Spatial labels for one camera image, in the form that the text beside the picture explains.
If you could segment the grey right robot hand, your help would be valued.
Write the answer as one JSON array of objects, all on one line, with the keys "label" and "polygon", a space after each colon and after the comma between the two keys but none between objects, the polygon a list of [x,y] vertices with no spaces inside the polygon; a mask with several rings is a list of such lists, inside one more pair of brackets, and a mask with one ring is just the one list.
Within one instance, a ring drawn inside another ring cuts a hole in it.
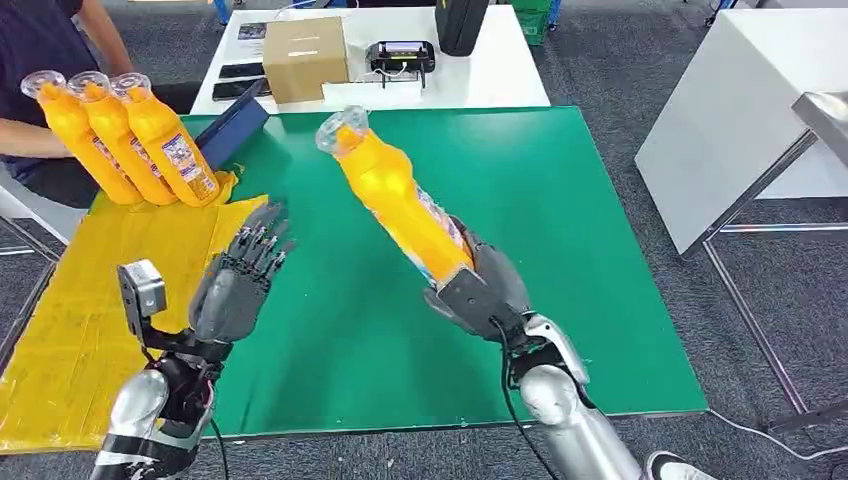
[{"label": "grey right robot hand", "polygon": [[472,257],[439,289],[426,287],[429,307],[465,332],[516,348],[527,342],[525,325],[532,314],[526,286],[509,258],[482,240],[457,216],[458,227]]}]

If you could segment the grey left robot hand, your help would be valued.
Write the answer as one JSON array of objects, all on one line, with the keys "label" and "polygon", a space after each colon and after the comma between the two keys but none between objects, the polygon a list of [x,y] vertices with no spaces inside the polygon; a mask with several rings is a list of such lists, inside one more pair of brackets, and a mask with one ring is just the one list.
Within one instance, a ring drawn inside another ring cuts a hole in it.
[{"label": "grey left robot hand", "polygon": [[215,254],[189,306],[189,325],[203,342],[232,343],[249,336],[295,243],[286,237],[281,202],[256,208],[227,247]]}]

